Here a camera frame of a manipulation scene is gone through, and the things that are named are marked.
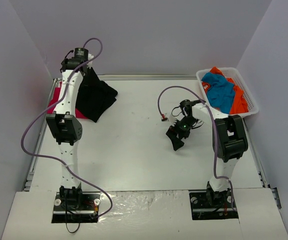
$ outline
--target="clothing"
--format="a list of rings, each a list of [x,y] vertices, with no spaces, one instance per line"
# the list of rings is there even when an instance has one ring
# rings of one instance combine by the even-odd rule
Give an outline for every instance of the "clothing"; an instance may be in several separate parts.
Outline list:
[[[202,82],[210,85],[206,93],[210,105],[229,114],[235,97],[234,84],[228,82],[224,76],[212,72],[206,73]]]
[[[59,93],[60,87],[55,88],[53,99],[49,105],[58,101]],[[76,118],[97,122],[103,112],[116,101],[117,94],[116,90],[99,80],[93,68],[88,69],[78,90]],[[54,109],[50,109],[47,113],[51,114]]]
[[[210,70],[210,73],[224,76],[223,73],[216,67],[213,67]],[[245,98],[243,97],[244,91],[238,85],[235,84],[235,82],[232,78],[228,77],[228,78],[226,78],[226,80],[228,82],[234,84],[233,90],[235,92],[235,97],[234,97],[231,109],[229,111],[229,114],[233,115],[233,114],[247,113],[248,112],[248,104],[247,104],[247,101],[245,100]],[[211,85],[209,83],[206,83],[206,82],[202,82],[202,85],[203,85],[204,90],[205,90],[206,95],[207,95],[207,92],[211,88]]]

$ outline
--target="white table surface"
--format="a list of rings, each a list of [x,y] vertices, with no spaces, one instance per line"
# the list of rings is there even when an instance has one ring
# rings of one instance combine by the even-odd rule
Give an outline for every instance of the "white table surface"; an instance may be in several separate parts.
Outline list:
[[[188,191],[110,192],[111,212],[76,234],[51,223],[55,192],[18,192],[2,240],[288,240],[270,189],[236,189],[239,219],[192,220]],[[102,195],[100,212],[109,201]],[[69,224],[73,231],[76,224]]]
[[[173,151],[165,135],[170,125],[161,122],[157,110],[159,93],[171,85],[195,90],[196,80],[111,80],[119,94],[117,101],[97,123],[81,119],[83,137],[79,142],[79,175],[107,191],[156,191],[204,189],[212,177],[211,127],[191,131],[185,145]],[[161,99],[169,113],[184,99],[195,97],[182,89],[170,89]],[[40,151],[60,157],[55,139],[47,128]],[[31,191],[58,191],[60,163],[39,158]],[[261,188],[250,149],[237,163],[232,183],[235,188]],[[84,191],[94,189],[83,184]]]

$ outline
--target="black cloth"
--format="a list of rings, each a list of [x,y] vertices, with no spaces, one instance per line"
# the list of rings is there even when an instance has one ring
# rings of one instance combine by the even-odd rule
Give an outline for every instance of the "black cloth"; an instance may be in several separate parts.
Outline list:
[[[97,122],[115,101],[118,92],[100,81],[93,68],[87,70],[79,86],[76,108],[90,120]]]

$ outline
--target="red cloth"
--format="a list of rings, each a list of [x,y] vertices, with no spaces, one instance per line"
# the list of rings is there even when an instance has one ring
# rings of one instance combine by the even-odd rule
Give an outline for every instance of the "red cloth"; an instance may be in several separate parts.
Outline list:
[[[213,67],[209,72],[212,74],[219,74],[219,75],[222,75],[224,77],[224,74],[217,67]],[[230,109],[229,114],[247,113],[248,112],[248,104],[247,104],[245,98],[243,97],[244,91],[242,89],[240,89],[240,87],[235,84],[235,82],[232,78],[228,77],[226,79],[227,79],[227,81],[229,81],[230,83],[235,85],[233,87],[233,89],[235,91],[234,102],[233,102],[233,105]],[[208,84],[206,82],[202,82],[202,85],[203,85],[205,92],[207,93],[208,89],[211,87],[210,84]]]
[[[59,94],[60,94],[60,89],[61,89],[60,87],[55,88],[54,95],[53,95],[53,99],[49,102],[49,105],[48,105],[48,106],[50,106],[50,105],[52,105],[52,104],[54,104],[55,102],[58,101],[58,99],[59,99]],[[55,107],[49,109],[49,110],[47,111],[47,113],[48,113],[48,114],[52,114],[53,111],[54,111],[54,109],[55,109]],[[77,108],[76,108],[76,118],[78,118],[78,119],[87,119],[84,115],[82,115],[82,114],[80,113],[80,111],[78,111]]]

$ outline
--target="screw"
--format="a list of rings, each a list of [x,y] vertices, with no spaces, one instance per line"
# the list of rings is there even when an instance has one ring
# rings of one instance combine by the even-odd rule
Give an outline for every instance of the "screw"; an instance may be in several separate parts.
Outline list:
[[[192,204],[197,204],[197,203],[198,203],[197,197],[193,196],[193,197],[190,199],[190,202],[191,202]]]
[[[97,198],[97,199],[95,199],[94,200],[94,204],[96,204],[97,206],[99,206],[99,204],[100,204],[100,200]]]
[[[56,199],[54,202],[54,205],[58,207],[58,206],[60,206],[61,203],[62,203],[62,201],[60,199]]]

